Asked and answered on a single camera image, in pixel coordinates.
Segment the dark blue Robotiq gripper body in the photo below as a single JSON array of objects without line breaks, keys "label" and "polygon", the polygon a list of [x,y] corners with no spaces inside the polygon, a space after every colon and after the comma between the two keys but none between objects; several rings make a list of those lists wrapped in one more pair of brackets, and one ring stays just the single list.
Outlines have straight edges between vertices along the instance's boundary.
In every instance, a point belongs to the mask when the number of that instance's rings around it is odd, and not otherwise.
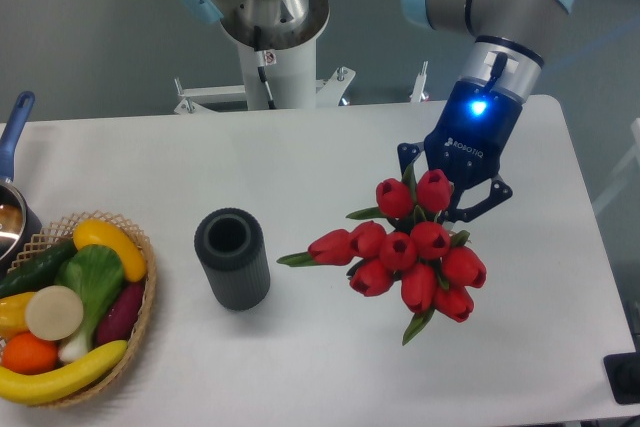
[{"label": "dark blue Robotiq gripper body", "polygon": [[502,93],[456,82],[424,140],[428,167],[442,170],[457,189],[471,189],[496,176],[522,110],[522,103]]}]

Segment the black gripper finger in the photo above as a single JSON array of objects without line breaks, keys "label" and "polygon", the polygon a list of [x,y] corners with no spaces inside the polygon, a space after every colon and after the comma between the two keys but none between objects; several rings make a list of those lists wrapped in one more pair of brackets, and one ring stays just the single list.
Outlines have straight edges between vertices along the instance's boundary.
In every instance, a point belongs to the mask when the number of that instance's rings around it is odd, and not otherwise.
[{"label": "black gripper finger", "polygon": [[407,172],[414,170],[415,162],[423,153],[423,142],[403,142],[397,146],[397,156],[402,177],[404,177]]},{"label": "black gripper finger", "polygon": [[513,189],[504,181],[500,174],[490,179],[487,196],[476,204],[461,208],[459,206],[464,190],[453,190],[449,206],[442,212],[442,222],[469,223],[488,211],[509,200],[513,196]]}]

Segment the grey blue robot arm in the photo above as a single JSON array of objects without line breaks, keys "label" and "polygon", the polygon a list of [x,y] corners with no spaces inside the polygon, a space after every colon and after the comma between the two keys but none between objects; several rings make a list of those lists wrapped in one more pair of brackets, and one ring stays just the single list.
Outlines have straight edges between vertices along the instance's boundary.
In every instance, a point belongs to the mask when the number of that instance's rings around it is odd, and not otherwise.
[{"label": "grey blue robot arm", "polygon": [[[200,22],[220,24],[235,43],[247,106],[333,106],[350,76],[316,76],[316,41],[328,0],[180,0]],[[500,158],[574,0],[401,0],[418,26],[470,35],[473,46],[434,129],[398,147],[407,173],[424,158],[453,185],[440,222],[469,222],[509,199]]]}]

